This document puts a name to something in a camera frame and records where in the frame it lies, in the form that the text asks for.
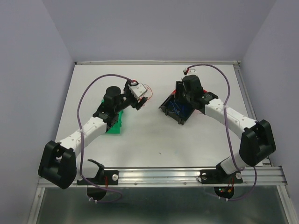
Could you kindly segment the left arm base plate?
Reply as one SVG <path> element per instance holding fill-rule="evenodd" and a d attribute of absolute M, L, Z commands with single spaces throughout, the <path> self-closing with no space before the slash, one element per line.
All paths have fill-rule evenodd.
<path fill-rule="evenodd" d="M 118 185 L 118 178 L 118 170 L 98 170 L 95 177 L 87 178 L 87 180 L 97 185 L 114 186 Z"/>

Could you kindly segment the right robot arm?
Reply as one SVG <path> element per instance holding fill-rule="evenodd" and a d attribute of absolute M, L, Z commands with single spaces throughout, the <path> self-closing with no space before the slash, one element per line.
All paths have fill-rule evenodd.
<path fill-rule="evenodd" d="M 216 166 L 218 181 L 226 182 L 232 173 L 246 166 L 254 167 L 276 151 L 268 121 L 256 121 L 228 107 L 217 95 L 204 90 L 196 75 L 188 75 L 176 82 L 175 99 L 219 121 L 225 126 L 226 133 L 233 132 L 240 139 L 239 151 Z"/>

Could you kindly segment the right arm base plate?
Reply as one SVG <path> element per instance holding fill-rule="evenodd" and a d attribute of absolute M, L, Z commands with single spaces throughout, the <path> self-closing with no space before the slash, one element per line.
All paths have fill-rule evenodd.
<path fill-rule="evenodd" d="M 217 164 L 215 169 L 204 169 L 200 171 L 197 181 L 202 184 L 241 184 L 243 183 L 242 175 L 239 170 L 227 174 L 224 169 Z"/>

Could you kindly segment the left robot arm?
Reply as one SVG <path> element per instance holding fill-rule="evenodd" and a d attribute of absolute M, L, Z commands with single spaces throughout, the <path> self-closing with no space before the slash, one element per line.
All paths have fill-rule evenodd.
<path fill-rule="evenodd" d="M 77 158 L 82 160 L 84 149 L 118 122 L 119 112 L 129 106 L 140 110 L 147 101 L 146 93 L 146 87 L 137 81 L 127 81 L 123 90 L 108 87 L 100 106 L 85 124 L 79 123 L 79 129 L 68 137 L 45 145 L 38 175 L 61 189 L 83 179 L 83 161 L 77 162 Z"/>

